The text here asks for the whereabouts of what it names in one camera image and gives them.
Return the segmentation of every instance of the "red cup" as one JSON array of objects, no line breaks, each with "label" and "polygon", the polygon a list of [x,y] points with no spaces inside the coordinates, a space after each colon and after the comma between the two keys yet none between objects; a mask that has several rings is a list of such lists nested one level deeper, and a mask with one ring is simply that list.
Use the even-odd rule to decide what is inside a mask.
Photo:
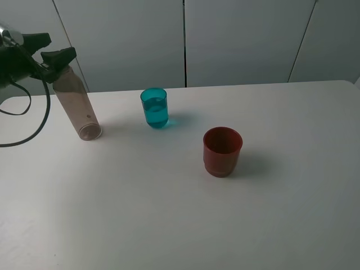
[{"label": "red cup", "polygon": [[242,147],[242,138],[226,127],[210,129],[204,135],[205,169],[215,177],[226,177],[235,169]]}]

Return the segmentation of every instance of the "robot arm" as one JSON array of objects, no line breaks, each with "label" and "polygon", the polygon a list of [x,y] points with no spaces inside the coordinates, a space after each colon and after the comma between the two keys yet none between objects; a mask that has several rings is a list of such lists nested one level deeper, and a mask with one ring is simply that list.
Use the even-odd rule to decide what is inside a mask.
[{"label": "robot arm", "polygon": [[48,33],[21,34],[0,22],[0,89],[12,84],[24,90],[30,96],[29,92],[16,84],[16,82],[26,77],[32,77],[43,82],[47,97],[44,119],[34,134],[20,142],[0,144],[0,147],[16,146],[28,142],[45,125],[50,111],[50,93],[47,83],[53,83],[58,80],[62,71],[77,56],[75,48],[70,47],[55,52],[42,52],[43,63],[37,63],[32,58],[32,55],[39,49],[47,47],[50,43],[51,39]]}]

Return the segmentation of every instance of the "bottle bottom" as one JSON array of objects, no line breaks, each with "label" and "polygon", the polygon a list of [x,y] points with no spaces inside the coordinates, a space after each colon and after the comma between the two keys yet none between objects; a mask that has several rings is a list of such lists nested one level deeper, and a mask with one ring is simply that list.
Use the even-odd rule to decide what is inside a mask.
[{"label": "bottle bottom", "polygon": [[98,124],[88,124],[79,131],[79,137],[84,141],[95,140],[101,135],[101,127]]}]

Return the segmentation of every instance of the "blue glass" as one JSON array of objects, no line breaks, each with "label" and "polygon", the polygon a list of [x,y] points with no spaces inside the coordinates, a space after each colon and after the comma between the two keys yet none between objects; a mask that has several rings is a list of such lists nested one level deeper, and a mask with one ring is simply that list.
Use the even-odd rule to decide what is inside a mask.
[{"label": "blue glass", "polygon": [[152,128],[162,128],[168,122],[167,93],[162,88],[149,88],[140,95],[146,122]]}]

